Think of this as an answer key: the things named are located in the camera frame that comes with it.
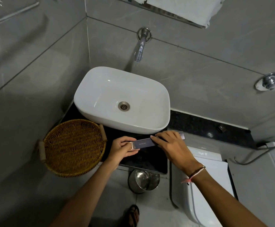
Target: person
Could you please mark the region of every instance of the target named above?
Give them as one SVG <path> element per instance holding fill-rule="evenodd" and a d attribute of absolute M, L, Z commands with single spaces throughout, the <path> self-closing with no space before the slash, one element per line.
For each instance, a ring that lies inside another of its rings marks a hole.
<path fill-rule="evenodd" d="M 178 132 L 164 131 L 151 136 L 151 139 L 165 151 L 168 159 L 186 175 L 190 176 L 202 169 L 203 165 L 194 158 Z M 138 153 L 139 149 L 131 150 L 129 143 L 135 140 L 135 138 L 124 136 L 113 141 L 108 158 L 65 205 L 50 227 L 88 227 L 93 211 L 112 172 L 124 157 Z M 192 182 L 198 187 L 223 227 L 266 227 L 220 186 L 205 168 L 192 178 Z M 139 210 L 136 205 L 132 205 L 124 225 L 136 227 L 138 221 Z"/>

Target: sink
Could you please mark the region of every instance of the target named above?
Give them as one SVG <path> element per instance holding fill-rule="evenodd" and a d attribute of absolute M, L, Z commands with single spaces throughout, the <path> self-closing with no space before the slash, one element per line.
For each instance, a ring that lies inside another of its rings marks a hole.
<path fill-rule="evenodd" d="M 87 119 L 132 133 L 156 133 L 170 120 L 169 93 L 161 83 L 115 68 L 87 72 L 74 103 Z"/>

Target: basket handle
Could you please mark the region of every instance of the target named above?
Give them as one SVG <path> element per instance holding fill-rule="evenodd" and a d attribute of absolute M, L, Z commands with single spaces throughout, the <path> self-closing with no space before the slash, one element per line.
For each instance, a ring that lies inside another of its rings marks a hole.
<path fill-rule="evenodd" d="M 106 142 L 107 141 L 107 136 L 106 136 L 106 133 L 105 133 L 105 130 L 104 130 L 104 126 L 102 124 L 100 124 L 99 127 L 100 127 L 100 131 L 101 131 L 101 135 L 102 135 L 102 140 L 103 140 L 103 142 Z"/>
<path fill-rule="evenodd" d="M 46 161 L 45 144 L 41 140 L 39 141 L 39 154 L 41 162 L 44 163 Z"/>

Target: metal drain strainer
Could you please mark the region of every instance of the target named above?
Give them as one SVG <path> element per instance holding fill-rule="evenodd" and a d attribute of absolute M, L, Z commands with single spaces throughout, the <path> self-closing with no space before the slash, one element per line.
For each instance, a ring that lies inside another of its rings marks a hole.
<path fill-rule="evenodd" d="M 127 102 L 125 101 L 122 101 L 118 104 L 118 108 L 121 110 L 121 111 L 128 111 L 130 109 L 130 104 L 128 104 Z"/>

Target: metal towel rail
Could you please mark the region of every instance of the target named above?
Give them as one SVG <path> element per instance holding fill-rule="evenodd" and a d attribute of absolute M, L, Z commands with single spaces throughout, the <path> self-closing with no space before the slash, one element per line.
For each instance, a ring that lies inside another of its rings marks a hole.
<path fill-rule="evenodd" d="M 10 19 L 10 18 L 12 18 L 12 17 L 18 15 L 18 14 L 21 14 L 21 13 L 23 13 L 23 12 L 26 12 L 26 11 L 28 11 L 28 10 L 31 10 L 31 9 L 33 9 L 34 7 L 37 7 L 37 6 L 40 4 L 40 1 L 41 1 L 41 0 L 36 0 L 36 2 L 35 2 L 34 4 L 32 4 L 32 5 L 26 6 L 26 7 L 22 8 L 22 9 L 19 9 L 19 10 L 15 11 L 15 12 L 13 12 L 13 13 L 11 13 L 11 14 L 8 14 L 8 15 L 5 15 L 5 16 L 1 17 L 1 18 L 0 18 L 0 24 L 1 24 L 2 22 L 6 21 L 6 20 L 8 20 L 8 19 Z"/>

